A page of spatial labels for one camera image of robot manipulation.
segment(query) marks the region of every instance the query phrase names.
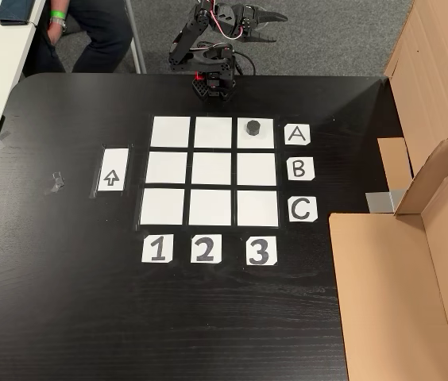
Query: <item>chair leg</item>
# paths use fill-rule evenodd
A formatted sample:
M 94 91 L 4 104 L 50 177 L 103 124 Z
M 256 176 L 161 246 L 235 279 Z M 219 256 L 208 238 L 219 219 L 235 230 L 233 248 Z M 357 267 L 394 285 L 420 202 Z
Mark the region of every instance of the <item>chair leg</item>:
M 127 14 L 129 15 L 130 27 L 132 28 L 132 54 L 134 58 L 134 66 L 138 74 L 146 74 L 145 58 L 143 57 L 143 51 L 141 50 L 141 43 L 139 42 L 139 35 L 137 33 L 136 21 L 134 20 L 134 13 L 132 10 L 132 4 L 130 0 L 125 0 Z
M 132 58 L 134 59 L 134 67 L 136 68 L 136 73 L 141 74 L 141 68 L 139 67 L 139 59 L 137 58 L 136 44 L 134 39 L 130 43 L 130 49 L 132 50 Z

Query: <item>red wire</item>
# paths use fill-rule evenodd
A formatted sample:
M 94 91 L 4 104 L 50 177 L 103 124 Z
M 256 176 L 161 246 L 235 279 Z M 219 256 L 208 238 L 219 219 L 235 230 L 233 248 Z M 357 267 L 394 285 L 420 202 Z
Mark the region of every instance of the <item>red wire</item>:
M 211 14 L 212 18 L 214 19 L 215 24 L 217 24 L 218 30 L 221 31 L 221 34 L 222 34 L 225 38 L 228 38 L 228 39 L 230 39 L 230 40 L 237 40 L 238 38 L 240 38 L 241 35 L 243 34 L 243 26 L 240 25 L 240 34 L 238 35 L 238 37 L 228 37 L 228 36 L 226 36 L 226 34 L 224 33 L 224 31 L 223 31 L 222 28 L 221 28 L 221 25 L 218 23 L 218 20 L 217 20 L 217 18 L 216 18 L 216 16 L 215 16 L 215 13 L 214 13 L 215 0 L 211 0 L 211 5 L 212 5 L 212 8 L 211 8 L 211 10 L 210 10 L 210 14 Z

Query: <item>number 2 card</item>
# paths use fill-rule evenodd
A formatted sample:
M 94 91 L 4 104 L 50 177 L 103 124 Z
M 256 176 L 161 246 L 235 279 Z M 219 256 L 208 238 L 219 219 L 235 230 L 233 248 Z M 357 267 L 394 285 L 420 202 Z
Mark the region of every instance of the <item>number 2 card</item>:
M 207 234 L 192 238 L 191 263 L 220 264 L 222 262 L 222 236 Z

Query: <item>dark pants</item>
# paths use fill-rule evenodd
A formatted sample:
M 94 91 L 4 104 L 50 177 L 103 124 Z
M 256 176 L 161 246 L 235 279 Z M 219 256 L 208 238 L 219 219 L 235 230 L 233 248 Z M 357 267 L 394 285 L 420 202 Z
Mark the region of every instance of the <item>dark pants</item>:
M 74 65 L 75 73 L 111 73 L 129 50 L 132 30 L 123 0 L 71 0 L 68 13 L 91 43 Z M 48 37 L 50 1 L 46 0 L 32 46 L 26 57 L 25 76 L 45 72 L 65 72 Z

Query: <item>tic-tac-toe grid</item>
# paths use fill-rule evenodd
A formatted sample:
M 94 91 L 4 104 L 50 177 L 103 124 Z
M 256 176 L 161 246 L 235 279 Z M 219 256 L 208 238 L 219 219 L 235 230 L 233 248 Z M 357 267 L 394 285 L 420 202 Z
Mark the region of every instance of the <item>tic-tac-toe grid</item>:
M 273 119 L 154 117 L 140 225 L 278 227 L 275 148 Z

